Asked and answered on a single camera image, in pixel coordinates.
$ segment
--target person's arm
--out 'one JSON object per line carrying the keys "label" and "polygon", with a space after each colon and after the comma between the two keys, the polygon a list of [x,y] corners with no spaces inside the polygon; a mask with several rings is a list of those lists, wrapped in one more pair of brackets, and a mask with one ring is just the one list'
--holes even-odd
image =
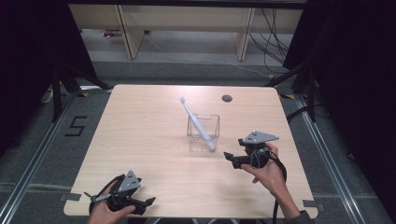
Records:
{"label": "person's arm", "polygon": [[[114,182],[111,184],[105,191],[104,194],[108,194],[113,187],[113,185],[117,183]],[[120,218],[127,216],[135,210],[133,205],[126,206],[122,208],[120,211],[112,212],[108,206],[107,201],[103,200],[95,205],[92,209],[90,218],[88,219],[87,224],[114,224]]]}
{"label": "person's arm", "polygon": [[[270,143],[266,143],[266,145],[277,155],[277,147]],[[301,217],[301,213],[294,203],[288,187],[286,186],[282,171],[274,161],[269,160],[261,169],[253,168],[249,164],[242,164],[241,168],[254,175],[254,179],[252,181],[253,184],[261,182],[270,191],[270,193],[274,195],[282,209],[287,223],[289,223],[289,220],[293,221],[294,219]]]}

